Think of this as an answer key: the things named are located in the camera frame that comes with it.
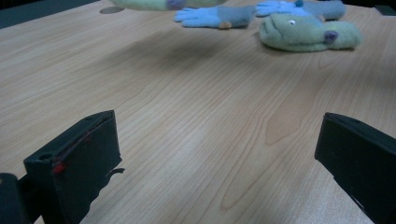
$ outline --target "toy face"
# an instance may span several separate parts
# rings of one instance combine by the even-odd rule
[[[311,16],[272,14],[264,18],[260,35],[263,43],[311,45],[323,42],[322,22]]]

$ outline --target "plush toy hand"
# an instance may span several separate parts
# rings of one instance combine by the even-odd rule
[[[253,18],[254,6],[184,8],[174,20],[184,27],[210,27],[230,29],[248,26]]]
[[[302,7],[297,7],[294,2],[285,1],[265,1],[256,6],[256,16],[266,17],[273,13],[293,14],[296,16],[309,16],[311,13],[305,11]]]

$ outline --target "wood grain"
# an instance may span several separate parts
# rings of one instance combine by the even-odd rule
[[[83,223],[371,223],[314,151],[325,112],[396,136],[395,18],[348,6],[361,46],[290,53],[261,44],[258,18],[186,29],[110,6],[0,31],[0,172],[22,177],[24,158],[114,109],[126,171]]]

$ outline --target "black device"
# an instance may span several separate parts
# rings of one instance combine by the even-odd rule
[[[0,174],[0,222],[79,223],[121,162],[114,111],[82,119],[23,163],[17,179]]]
[[[396,139],[359,120],[326,113],[315,158],[374,223],[396,223]]]

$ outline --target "plush toy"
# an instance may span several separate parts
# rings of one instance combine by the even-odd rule
[[[338,20],[346,13],[342,1],[313,2],[297,0],[295,2],[265,1],[256,6],[256,16],[266,17],[270,14],[293,14],[296,16],[314,15],[323,17],[326,21]]]
[[[361,33],[350,22],[322,22],[314,16],[271,14],[260,27],[262,43],[289,51],[353,49],[361,43]]]
[[[184,27],[230,29],[248,26],[254,18],[254,6],[184,8],[174,20]]]
[[[118,7],[146,11],[180,10],[184,7],[214,7],[227,0],[110,0]]]

